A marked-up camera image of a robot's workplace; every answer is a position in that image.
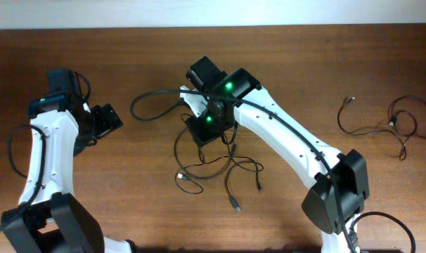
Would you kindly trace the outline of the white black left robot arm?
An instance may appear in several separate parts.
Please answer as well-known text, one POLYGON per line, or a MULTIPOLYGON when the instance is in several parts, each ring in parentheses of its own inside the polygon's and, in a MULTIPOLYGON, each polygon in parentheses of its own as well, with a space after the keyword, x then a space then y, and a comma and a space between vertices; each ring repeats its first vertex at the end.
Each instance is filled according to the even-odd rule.
POLYGON ((130 240, 103 235, 77 201, 73 159, 120 128, 110 104, 89 108, 74 93, 55 92, 31 102, 27 128, 32 153, 18 207, 1 216, 0 229, 17 252, 135 252, 130 240))

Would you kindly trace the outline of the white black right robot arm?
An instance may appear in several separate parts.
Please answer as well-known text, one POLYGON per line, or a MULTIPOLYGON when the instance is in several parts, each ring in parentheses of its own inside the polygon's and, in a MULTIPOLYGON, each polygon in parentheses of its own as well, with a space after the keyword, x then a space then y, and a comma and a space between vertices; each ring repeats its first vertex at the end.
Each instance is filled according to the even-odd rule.
POLYGON ((183 96, 194 115, 188 119, 200 147, 225 130, 242 126, 260 137, 296 172, 308 193, 302 209, 321 230, 322 252, 360 252, 356 220, 369 196, 366 160, 356 150, 341 153, 307 131, 272 99, 249 72, 191 67, 194 93, 183 96))

